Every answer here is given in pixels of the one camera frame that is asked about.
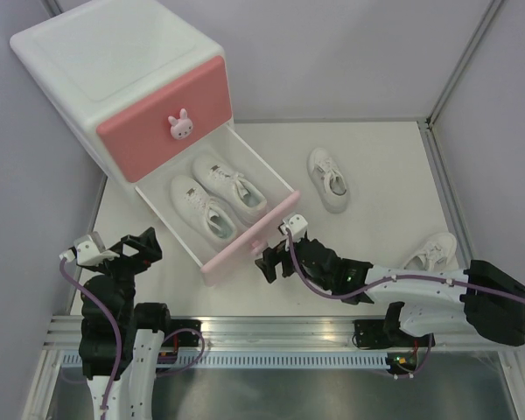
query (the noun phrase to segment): gray wall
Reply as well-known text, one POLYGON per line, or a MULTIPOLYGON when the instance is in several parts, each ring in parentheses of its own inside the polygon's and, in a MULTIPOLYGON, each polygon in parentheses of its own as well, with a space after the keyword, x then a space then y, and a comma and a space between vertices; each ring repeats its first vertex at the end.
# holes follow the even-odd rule
POLYGON ((0 419, 20 417, 51 315, 58 254, 88 226, 101 173, 24 70, 10 36, 47 19, 0 0, 0 419))
POLYGON ((159 1, 224 47, 235 118, 257 120, 427 116, 490 4, 159 1))
POLYGON ((525 283, 525 0, 503 6, 437 136, 478 256, 525 283))

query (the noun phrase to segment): rabbit face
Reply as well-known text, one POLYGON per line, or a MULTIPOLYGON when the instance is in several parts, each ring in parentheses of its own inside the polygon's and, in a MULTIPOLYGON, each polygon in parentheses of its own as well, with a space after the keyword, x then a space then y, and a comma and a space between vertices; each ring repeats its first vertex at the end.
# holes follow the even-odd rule
POLYGON ((171 124, 171 135, 175 140, 182 140, 191 135, 193 132, 193 122, 186 114, 186 109, 181 109, 179 112, 179 119, 174 116, 167 118, 169 124, 171 124))

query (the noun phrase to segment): white sneaker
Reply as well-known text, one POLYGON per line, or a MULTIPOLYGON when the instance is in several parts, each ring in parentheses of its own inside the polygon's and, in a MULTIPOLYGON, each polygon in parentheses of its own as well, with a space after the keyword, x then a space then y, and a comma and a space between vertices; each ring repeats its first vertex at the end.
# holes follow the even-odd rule
POLYGON ((194 159, 192 175, 210 193, 227 201, 248 226, 266 214, 267 201, 261 192, 242 174, 215 157, 203 154, 194 159))
POLYGON ((402 266, 405 270, 443 271, 455 257, 457 239, 449 232, 433 234, 402 266))
POLYGON ((237 227, 225 210, 194 179, 184 175, 175 177, 170 195, 181 219, 216 249, 224 249, 237 237, 237 227))
POLYGON ((307 171, 323 206, 331 213, 342 213, 348 206, 348 185, 328 151, 318 147, 307 159, 307 171))

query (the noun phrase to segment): pair of shoes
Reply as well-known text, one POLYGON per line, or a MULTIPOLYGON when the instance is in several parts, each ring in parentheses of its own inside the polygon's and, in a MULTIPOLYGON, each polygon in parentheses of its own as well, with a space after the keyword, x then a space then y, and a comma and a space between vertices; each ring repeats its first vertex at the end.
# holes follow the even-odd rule
POLYGON ((331 154, 318 147, 307 159, 307 172, 323 206, 330 213, 342 213, 348 206, 348 185, 331 154))
POLYGON ((171 181, 171 201, 178 215, 216 249, 224 249, 239 231, 221 203, 208 192, 225 200, 247 226, 266 214, 264 195, 242 174, 215 157, 196 157, 192 175, 196 180, 179 175, 171 181))
POLYGON ((439 272, 446 269, 457 250, 457 239, 449 232, 430 236, 424 244, 405 261, 405 270, 439 272))

